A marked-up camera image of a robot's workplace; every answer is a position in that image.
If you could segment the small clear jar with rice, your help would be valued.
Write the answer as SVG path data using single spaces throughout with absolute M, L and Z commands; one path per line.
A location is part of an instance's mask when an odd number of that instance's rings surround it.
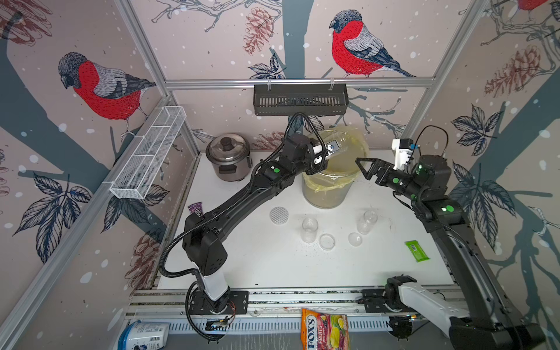
M 313 217 L 306 217 L 302 222 L 302 233 L 301 239 L 307 243 L 312 244 L 316 240 L 317 232 L 319 228 L 319 223 L 317 219 Z

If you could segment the clear plastic jar lid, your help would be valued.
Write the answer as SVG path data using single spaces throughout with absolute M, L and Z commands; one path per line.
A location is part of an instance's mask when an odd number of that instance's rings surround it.
M 359 247 L 363 244 L 362 235 L 359 233 L 350 233 L 348 236 L 348 241 L 354 247 Z
M 335 248 L 335 245 L 336 240 L 332 235 L 325 233 L 319 237 L 319 247 L 325 252 L 332 251 Z

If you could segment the clear jar with top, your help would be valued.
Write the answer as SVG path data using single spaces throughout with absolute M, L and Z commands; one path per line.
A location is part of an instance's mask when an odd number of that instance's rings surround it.
M 348 133 L 333 132 L 326 137 L 325 144 L 328 148 L 327 160 L 333 160 L 338 156 L 354 160 L 360 155 L 360 143 Z

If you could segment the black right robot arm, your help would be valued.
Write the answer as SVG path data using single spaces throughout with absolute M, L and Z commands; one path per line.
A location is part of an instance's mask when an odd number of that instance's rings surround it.
M 444 332 L 455 349 L 535 349 L 545 343 L 541 327 L 525 321 L 499 285 L 466 212 L 446 195 L 452 174 L 444 157 L 423 155 L 411 173 L 378 158 L 357 158 L 356 164 L 367 180 L 392 189 L 396 199 L 410 199 L 408 208 L 446 258 L 468 306 L 456 308 L 414 278 L 401 275 L 386 282 L 389 310 L 417 311 Z

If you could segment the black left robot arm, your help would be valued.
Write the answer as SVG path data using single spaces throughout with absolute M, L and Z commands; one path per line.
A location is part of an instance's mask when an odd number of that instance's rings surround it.
M 193 275 L 211 311 L 227 309 L 230 287 L 222 267 L 227 260 L 223 246 L 228 235 L 258 207 L 291 186 L 301 173 L 322 172 L 328 164 L 328 148 L 315 126 L 313 135 L 286 133 L 281 144 L 252 169 L 249 182 L 222 205 L 203 216 L 191 214 L 185 228 L 163 249 L 158 263 L 161 275 L 170 279 Z M 193 268 L 169 271 L 166 261 L 180 244 Z

